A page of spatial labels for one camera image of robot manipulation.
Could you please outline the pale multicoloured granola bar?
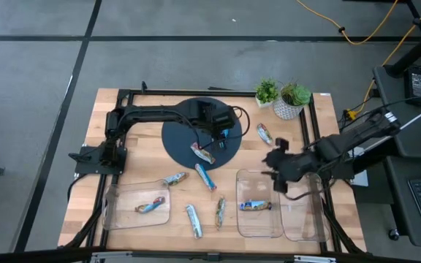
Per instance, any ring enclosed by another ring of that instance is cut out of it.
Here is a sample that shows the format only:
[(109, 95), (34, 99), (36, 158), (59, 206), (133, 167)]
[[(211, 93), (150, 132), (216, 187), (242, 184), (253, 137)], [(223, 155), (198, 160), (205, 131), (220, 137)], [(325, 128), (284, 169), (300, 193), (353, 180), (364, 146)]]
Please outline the pale multicoloured granola bar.
[(266, 144), (271, 145), (273, 143), (273, 138), (263, 123), (259, 123), (257, 125), (257, 133)]

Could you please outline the red green blue granola bar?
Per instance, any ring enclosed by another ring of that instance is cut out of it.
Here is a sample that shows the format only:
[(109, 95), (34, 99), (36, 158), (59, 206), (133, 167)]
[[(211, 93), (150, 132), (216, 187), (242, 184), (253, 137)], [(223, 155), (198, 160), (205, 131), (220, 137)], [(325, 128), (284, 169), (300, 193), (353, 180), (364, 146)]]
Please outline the red green blue granola bar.
[(208, 187), (210, 191), (214, 191), (217, 189), (216, 184), (212, 181), (211, 177), (206, 172), (204, 166), (201, 164), (195, 164), (195, 170), (197, 171), (198, 175), (201, 177), (203, 183)]

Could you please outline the blue oatmeal raisin granola bar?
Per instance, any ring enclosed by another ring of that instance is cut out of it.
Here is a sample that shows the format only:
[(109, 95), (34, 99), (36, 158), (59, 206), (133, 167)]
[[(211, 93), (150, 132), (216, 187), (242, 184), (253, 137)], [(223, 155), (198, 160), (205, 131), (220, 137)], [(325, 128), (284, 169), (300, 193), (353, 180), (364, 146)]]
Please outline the blue oatmeal raisin granola bar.
[(248, 200), (241, 202), (238, 205), (238, 209), (242, 211), (271, 210), (272, 203), (267, 200)]

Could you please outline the blue orange granola bar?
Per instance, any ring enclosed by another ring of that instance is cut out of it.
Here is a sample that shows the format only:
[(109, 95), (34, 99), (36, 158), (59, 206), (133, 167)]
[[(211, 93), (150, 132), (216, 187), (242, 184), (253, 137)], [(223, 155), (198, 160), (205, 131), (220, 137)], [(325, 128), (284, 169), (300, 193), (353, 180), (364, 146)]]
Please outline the blue orange granola bar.
[(165, 197), (157, 197), (150, 204), (144, 204), (137, 206), (134, 211), (140, 214), (146, 214), (155, 210), (157, 207), (165, 203)]

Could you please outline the black horizontal frame bar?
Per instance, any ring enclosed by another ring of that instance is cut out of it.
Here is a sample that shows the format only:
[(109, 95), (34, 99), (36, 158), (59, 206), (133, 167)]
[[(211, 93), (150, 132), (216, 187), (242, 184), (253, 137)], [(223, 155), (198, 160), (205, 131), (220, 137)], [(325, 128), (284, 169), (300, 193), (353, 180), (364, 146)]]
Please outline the black horizontal frame bar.
[[(73, 263), (90, 261), (92, 253), (107, 250), (102, 247), (57, 248), (42, 251), (24, 251), (0, 254), (0, 263)], [(339, 252), (324, 252), (321, 254), (248, 254), (219, 252), (169, 252), (169, 251), (132, 251), (132, 258), (163, 258), (163, 259), (201, 259), (208, 262), (222, 260), (273, 260), (293, 262), (294, 255), (324, 256), (335, 258), (337, 263), (421, 263), (417, 260), (394, 259), (371, 254), (345, 254)]]

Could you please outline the clear plastic bin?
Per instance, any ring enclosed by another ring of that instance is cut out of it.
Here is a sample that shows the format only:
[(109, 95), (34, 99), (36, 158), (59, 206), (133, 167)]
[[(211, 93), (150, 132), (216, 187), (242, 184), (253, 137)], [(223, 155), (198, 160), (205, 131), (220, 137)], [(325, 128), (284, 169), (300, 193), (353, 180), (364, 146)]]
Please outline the clear plastic bin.
[(279, 194), (284, 234), (294, 242), (326, 242), (330, 230), (322, 204), (322, 182), (314, 173), (288, 183), (287, 193)]
[[(271, 210), (242, 211), (241, 202), (267, 200)], [(236, 210), (238, 231), (244, 237), (277, 238), (283, 233), (279, 194), (273, 190), (273, 181), (257, 170), (241, 169), (236, 175)]]
[[(146, 214), (134, 211), (157, 197), (165, 203)], [(170, 219), (170, 188), (163, 180), (134, 184), (111, 184), (102, 199), (102, 225), (105, 230), (132, 229), (166, 224)]]

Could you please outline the small green plant white pot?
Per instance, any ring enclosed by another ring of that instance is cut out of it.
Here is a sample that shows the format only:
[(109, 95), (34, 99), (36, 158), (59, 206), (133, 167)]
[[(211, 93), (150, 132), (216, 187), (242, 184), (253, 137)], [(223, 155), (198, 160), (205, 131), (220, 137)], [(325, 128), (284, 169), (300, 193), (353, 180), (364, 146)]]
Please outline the small green plant white pot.
[(278, 98), (277, 82), (272, 78), (262, 79), (255, 91), (255, 99), (259, 108), (271, 106)]

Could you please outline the white multicoloured granola bar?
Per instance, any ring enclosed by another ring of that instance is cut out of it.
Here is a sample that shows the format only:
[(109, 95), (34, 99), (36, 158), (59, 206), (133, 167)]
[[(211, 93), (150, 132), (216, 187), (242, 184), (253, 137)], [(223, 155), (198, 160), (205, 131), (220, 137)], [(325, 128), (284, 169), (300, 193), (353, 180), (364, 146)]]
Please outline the white multicoloured granola bar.
[(195, 239), (202, 238), (202, 227), (201, 227), (200, 220), (199, 220), (199, 217), (197, 215), (197, 211), (195, 209), (195, 206), (193, 206), (192, 204), (188, 204), (186, 206), (186, 212), (188, 214), (188, 217), (189, 217), (189, 220), (190, 220), (190, 223), (191, 223), (194, 238)]

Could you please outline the black power adapter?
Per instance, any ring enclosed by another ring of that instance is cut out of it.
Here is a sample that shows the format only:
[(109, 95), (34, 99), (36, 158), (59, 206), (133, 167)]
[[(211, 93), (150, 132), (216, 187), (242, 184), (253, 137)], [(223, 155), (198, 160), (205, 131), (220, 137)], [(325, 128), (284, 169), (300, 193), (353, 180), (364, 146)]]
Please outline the black power adapter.
[(421, 107), (421, 67), (411, 66), (404, 73), (405, 103)]

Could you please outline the green brown granola bar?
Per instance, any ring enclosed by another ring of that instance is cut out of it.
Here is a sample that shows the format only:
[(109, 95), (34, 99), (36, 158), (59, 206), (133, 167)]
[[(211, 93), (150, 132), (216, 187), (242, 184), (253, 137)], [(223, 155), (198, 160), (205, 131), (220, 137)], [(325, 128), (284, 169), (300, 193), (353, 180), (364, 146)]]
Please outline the green brown granola bar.
[(179, 172), (175, 175), (171, 175), (169, 177), (166, 177), (164, 179), (164, 182), (168, 186), (174, 186), (174, 185), (180, 183), (181, 181), (187, 179), (188, 176), (189, 176), (189, 173), (187, 173), (187, 172)]

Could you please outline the round dark ribbed mat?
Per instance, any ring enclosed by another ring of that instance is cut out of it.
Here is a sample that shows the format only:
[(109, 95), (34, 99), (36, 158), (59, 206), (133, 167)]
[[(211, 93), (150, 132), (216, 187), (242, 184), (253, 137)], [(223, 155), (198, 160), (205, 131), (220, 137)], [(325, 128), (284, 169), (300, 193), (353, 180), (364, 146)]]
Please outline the round dark ribbed mat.
[(176, 122), (165, 122), (162, 127), (162, 142), (165, 150), (170, 157), (180, 165), (194, 169), (196, 163), (201, 163), (206, 170), (217, 169), (229, 162), (237, 153), (242, 133), (247, 125), (241, 126), (240, 119), (229, 130), (228, 137), (239, 136), (239, 138), (227, 140), (225, 146), (213, 143), (205, 150), (214, 158), (215, 162), (209, 164), (207, 161), (199, 158), (191, 149), (191, 145), (197, 141), (192, 129), (186, 124), (182, 125)]

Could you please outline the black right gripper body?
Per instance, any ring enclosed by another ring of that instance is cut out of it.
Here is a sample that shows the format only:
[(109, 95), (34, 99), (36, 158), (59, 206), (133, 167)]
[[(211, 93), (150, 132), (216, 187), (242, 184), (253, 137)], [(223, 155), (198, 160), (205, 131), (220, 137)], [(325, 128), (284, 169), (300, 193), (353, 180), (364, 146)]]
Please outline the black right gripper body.
[(316, 172), (322, 166), (322, 157), (312, 150), (288, 153), (284, 148), (275, 148), (262, 160), (270, 168), (271, 179), (278, 183), (298, 182), (304, 174)]

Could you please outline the red white granola bar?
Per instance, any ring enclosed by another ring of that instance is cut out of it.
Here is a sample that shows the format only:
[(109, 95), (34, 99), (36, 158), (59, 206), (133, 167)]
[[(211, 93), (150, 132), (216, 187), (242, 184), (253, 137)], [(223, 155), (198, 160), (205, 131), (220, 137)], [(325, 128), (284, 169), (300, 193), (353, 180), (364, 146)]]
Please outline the red white granola bar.
[(212, 156), (211, 153), (207, 152), (206, 149), (201, 148), (197, 142), (194, 142), (190, 146), (191, 151), (203, 161), (208, 162), (209, 164), (214, 164), (216, 159)]

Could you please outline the succulent in patterned white pot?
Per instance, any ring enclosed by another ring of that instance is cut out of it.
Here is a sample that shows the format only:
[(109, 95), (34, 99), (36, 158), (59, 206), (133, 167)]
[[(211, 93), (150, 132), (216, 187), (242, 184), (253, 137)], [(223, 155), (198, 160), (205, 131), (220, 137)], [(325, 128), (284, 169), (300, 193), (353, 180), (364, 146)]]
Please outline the succulent in patterned white pot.
[(273, 103), (273, 111), (282, 120), (292, 120), (309, 104), (311, 95), (312, 93), (304, 85), (287, 83)]

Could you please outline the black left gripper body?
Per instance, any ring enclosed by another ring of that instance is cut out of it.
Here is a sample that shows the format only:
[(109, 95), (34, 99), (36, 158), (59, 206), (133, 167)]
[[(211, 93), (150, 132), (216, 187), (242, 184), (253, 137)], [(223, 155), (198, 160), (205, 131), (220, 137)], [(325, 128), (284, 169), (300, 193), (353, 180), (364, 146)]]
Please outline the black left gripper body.
[(220, 133), (231, 129), (237, 122), (237, 116), (232, 107), (217, 105), (213, 102), (196, 100), (191, 103), (191, 124), (207, 133)]

